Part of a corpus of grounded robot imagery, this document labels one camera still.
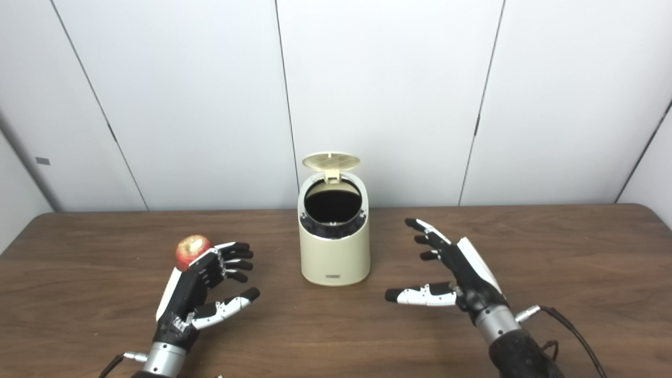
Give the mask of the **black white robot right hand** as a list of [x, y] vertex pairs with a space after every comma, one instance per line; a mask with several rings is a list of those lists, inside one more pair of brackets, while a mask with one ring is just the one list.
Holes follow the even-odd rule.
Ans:
[[471, 321], [476, 321], [489, 307], [508, 305], [494, 275], [467, 238], [453, 243], [419, 218], [406, 218], [405, 225], [420, 232], [414, 237], [417, 244], [431, 247], [421, 253], [420, 258], [441, 261], [454, 276], [456, 284], [439, 282], [388, 289], [384, 295], [386, 301], [410, 306], [457, 306], [470, 316]]

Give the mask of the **black white robot left hand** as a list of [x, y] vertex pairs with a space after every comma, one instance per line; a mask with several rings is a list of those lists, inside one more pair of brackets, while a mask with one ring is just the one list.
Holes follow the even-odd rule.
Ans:
[[153, 342], [190, 352], [201, 330], [252, 304], [261, 294], [256, 287], [212, 303], [206, 303], [206, 299], [209, 291], [226, 279], [247, 282], [243, 271], [252, 270], [253, 256], [249, 244], [230, 242], [207, 249], [185, 270], [175, 268], [156, 312]]

